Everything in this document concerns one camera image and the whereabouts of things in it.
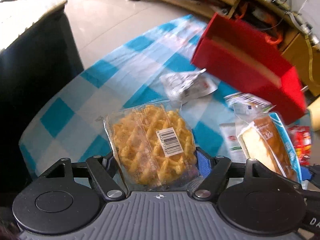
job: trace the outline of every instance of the blue and white tablecloth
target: blue and white tablecloth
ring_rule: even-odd
[[[34,117],[20,139],[32,175],[62,157],[72,162],[110,152],[102,117],[111,112],[167,99],[159,77],[192,71],[190,59],[206,23],[187,15],[156,27],[115,49],[66,85]],[[227,156],[219,124],[233,122],[223,97],[234,93],[212,77],[218,89],[182,106],[195,141],[212,156]]]

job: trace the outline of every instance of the plastic wrapper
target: plastic wrapper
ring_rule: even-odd
[[[219,127],[224,141],[227,145],[230,159],[236,163],[245,163],[247,158],[236,137],[235,123],[221,123]]]
[[[233,108],[233,104],[243,104],[243,105],[250,105],[250,106],[261,106],[262,112],[267,113],[269,112],[273,106],[269,101],[266,101],[262,98],[256,97],[249,93],[234,93],[231,95],[227,95],[224,97],[228,107]]]
[[[300,165],[310,165],[311,134],[310,127],[295,125],[288,129]]]
[[[160,81],[168,98],[181,100],[184,104],[217,90],[217,86],[209,76],[203,74],[205,70],[170,73],[161,76]]]
[[[106,116],[105,129],[129,190],[172,190],[198,176],[193,134],[180,108],[180,101],[165,100]]]
[[[270,170],[301,182],[300,165],[290,138],[276,113],[262,107],[234,105],[236,133],[247,158],[255,158]]]

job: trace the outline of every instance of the red packet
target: red packet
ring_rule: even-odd
[[[311,135],[310,127],[295,125],[289,128],[289,134],[296,150],[300,165],[310,165]]]

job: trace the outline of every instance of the cardboard box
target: cardboard box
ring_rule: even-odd
[[[198,68],[244,93],[276,107],[285,124],[305,114],[306,102],[296,69],[265,41],[262,32],[241,20],[213,16],[191,59]]]

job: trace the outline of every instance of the black chair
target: black chair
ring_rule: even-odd
[[[0,193],[30,183],[19,139],[45,103],[82,71],[64,7],[0,53]]]

